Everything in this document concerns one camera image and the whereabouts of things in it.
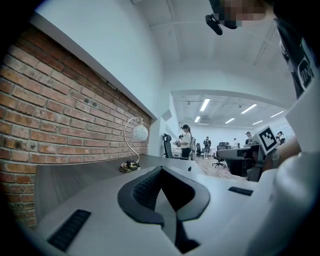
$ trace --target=gray desk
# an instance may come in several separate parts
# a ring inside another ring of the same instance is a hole
[[[131,158],[83,164],[39,165],[34,188],[37,222],[84,188],[98,181],[126,175],[119,171],[119,167],[128,159]],[[191,167],[193,173],[204,174],[195,161],[141,155],[139,163],[142,169],[167,166],[187,172]]]

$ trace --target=black shirt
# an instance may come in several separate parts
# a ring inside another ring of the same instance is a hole
[[[278,32],[284,46],[283,56],[292,66],[297,98],[319,75],[320,36],[317,1],[274,0]]]

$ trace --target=woman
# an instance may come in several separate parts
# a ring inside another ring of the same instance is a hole
[[[181,127],[181,129],[185,132],[185,135],[182,138],[181,142],[181,151],[182,151],[182,157],[183,158],[189,158],[189,154],[191,151],[190,144],[191,144],[191,132],[189,125],[185,124]]]
[[[276,135],[276,143],[277,143],[277,146],[280,145],[280,140],[281,140],[281,136],[283,135],[282,131],[279,131],[278,134]]]

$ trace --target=black office chair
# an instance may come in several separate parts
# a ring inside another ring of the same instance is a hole
[[[164,133],[164,135],[163,135],[163,146],[164,146],[165,158],[189,160],[188,157],[174,157],[172,155],[171,142],[170,142],[171,140],[172,140],[171,136]]]
[[[219,150],[231,149],[231,146],[230,146],[230,145],[227,145],[227,146],[226,146],[226,145],[220,145],[220,143],[219,143],[218,146],[216,146],[216,151],[217,151],[217,152],[218,152]],[[213,154],[213,158],[216,159],[216,160],[218,160],[218,162],[213,163],[212,166],[215,165],[214,168],[217,168],[217,166],[223,166],[223,169],[226,168],[226,165],[225,165],[224,163],[221,163],[221,162],[224,162],[225,159],[220,158],[220,157],[218,157],[218,156],[216,156],[216,155],[217,155],[217,153]]]
[[[200,145],[200,143],[197,143],[196,145],[196,156],[197,157],[201,157],[202,156],[202,158],[204,159],[205,158],[205,155],[204,155],[204,151],[201,151],[201,145]]]

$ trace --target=wooden floor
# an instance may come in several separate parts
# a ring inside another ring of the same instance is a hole
[[[212,156],[208,156],[208,159],[203,159],[202,157],[197,158],[197,164],[205,175],[237,181],[247,180],[244,177],[232,175],[228,170],[228,166],[226,168],[223,168],[221,165],[217,166],[216,168],[215,166],[212,166],[213,163],[217,162],[218,161]]]

